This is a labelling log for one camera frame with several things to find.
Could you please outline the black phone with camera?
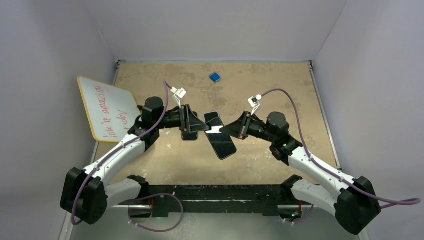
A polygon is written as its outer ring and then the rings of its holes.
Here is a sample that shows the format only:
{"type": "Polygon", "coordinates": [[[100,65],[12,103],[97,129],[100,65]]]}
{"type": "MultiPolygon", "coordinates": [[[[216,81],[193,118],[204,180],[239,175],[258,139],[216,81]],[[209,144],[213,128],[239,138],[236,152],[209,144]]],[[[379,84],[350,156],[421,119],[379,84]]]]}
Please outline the black phone with camera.
{"type": "Polygon", "coordinates": [[[187,110],[181,118],[181,139],[183,141],[195,141],[198,133],[195,131],[197,125],[197,113],[187,110]]]}

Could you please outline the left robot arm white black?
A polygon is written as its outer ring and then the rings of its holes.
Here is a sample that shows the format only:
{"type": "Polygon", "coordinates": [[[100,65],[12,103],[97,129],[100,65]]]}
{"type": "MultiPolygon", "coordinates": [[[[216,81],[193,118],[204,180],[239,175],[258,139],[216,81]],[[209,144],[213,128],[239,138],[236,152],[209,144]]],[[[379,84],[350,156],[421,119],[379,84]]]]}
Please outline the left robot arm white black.
{"type": "Polygon", "coordinates": [[[112,150],[84,169],[72,168],[65,177],[60,207],[71,214],[74,224],[92,225],[106,210],[132,200],[138,205],[149,199],[148,183],[140,176],[122,182],[111,180],[131,161],[140,157],[160,137],[161,129],[178,128],[185,134],[210,130],[188,104],[168,110],[168,103],[153,96],[140,106],[141,114],[124,138],[112,150]]]}

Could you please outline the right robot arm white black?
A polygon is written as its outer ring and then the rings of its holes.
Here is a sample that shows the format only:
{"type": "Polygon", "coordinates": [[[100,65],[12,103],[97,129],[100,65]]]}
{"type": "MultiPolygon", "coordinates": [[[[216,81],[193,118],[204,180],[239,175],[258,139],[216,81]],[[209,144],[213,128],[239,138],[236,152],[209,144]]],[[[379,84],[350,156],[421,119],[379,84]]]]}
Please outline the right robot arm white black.
{"type": "Polygon", "coordinates": [[[381,213],[372,183],[364,176],[354,178],[311,154],[289,133],[290,125],[281,112],[271,112],[266,121],[244,111],[240,118],[220,128],[220,132],[245,140],[249,136],[270,142],[272,155],[285,165],[313,179],[299,179],[281,189],[288,204],[296,200],[310,203],[333,215],[349,233],[359,235],[381,213]]]}

